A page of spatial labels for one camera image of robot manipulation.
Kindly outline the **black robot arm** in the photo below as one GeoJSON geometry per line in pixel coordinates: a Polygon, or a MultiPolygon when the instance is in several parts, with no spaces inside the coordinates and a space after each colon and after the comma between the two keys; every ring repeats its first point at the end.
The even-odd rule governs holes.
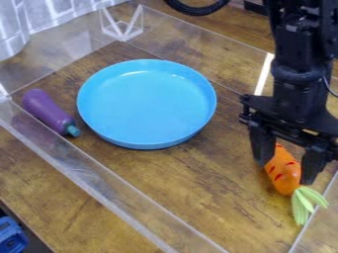
{"type": "Polygon", "coordinates": [[[338,118],[328,108],[338,58],[338,0],[266,0],[276,39],[274,94],[241,96],[254,158],[266,165],[281,138],[305,148],[300,183],[338,160],[338,118]]]}

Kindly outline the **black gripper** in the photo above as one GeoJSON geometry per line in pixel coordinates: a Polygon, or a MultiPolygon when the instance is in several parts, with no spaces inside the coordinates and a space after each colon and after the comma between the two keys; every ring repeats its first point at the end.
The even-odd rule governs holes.
{"type": "Polygon", "coordinates": [[[257,163],[265,166],[273,159],[278,138],[303,146],[303,185],[315,183],[331,155],[338,155],[338,119],[327,109],[331,75],[331,63],[299,71],[274,62],[274,95],[241,96],[240,120],[249,127],[257,163]]]}

